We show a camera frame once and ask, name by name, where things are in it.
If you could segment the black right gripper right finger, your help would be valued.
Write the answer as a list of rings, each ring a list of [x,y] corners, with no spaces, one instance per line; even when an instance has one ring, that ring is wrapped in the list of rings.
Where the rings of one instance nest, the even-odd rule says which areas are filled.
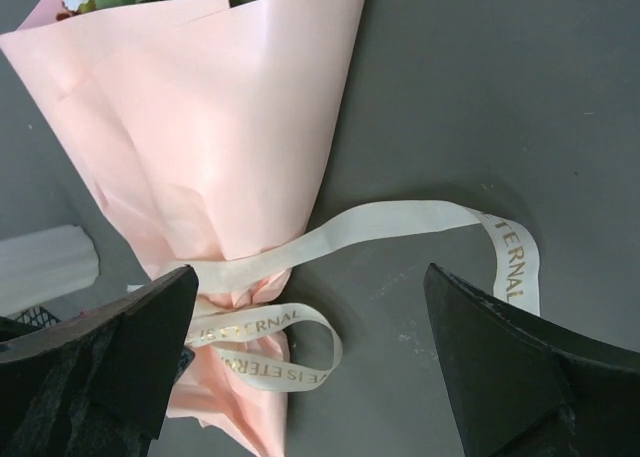
[[[639,355],[432,264],[431,330],[467,456],[636,456]]]

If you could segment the pink wrapping paper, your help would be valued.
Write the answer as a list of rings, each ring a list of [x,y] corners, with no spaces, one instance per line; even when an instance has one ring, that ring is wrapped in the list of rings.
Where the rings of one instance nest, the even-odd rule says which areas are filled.
[[[168,0],[68,18],[59,2],[41,0],[1,48],[149,283],[301,237],[364,0]],[[292,269],[214,294],[198,279],[191,321],[198,305],[278,304]],[[292,363],[284,331],[240,348]],[[257,456],[283,455],[291,392],[254,388],[214,348],[185,346],[194,359],[165,418],[192,417]]]

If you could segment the cream printed ribbon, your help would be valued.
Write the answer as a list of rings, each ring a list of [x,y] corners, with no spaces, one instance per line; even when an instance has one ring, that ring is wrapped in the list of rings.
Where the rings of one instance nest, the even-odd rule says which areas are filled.
[[[348,246],[387,238],[480,225],[496,255],[493,294],[530,314],[540,313],[538,246],[522,225],[447,201],[388,201],[354,207],[315,230],[263,254],[229,262],[193,261],[206,294],[241,290],[279,270],[294,268]],[[222,312],[198,305],[186,343],[210,346],[248,385],[275,392],[306,392],[322,385],[330,369],[315,369],[241,350],[243,343],[300,322],[331,325],[319,311],[299,303]]]

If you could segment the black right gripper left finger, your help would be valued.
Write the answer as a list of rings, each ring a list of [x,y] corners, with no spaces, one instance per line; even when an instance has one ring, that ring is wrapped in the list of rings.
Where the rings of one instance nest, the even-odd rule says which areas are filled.
[[[4,456],[145,456],[177,379],[198,278],[184,266],[84,315],[1,320]]]

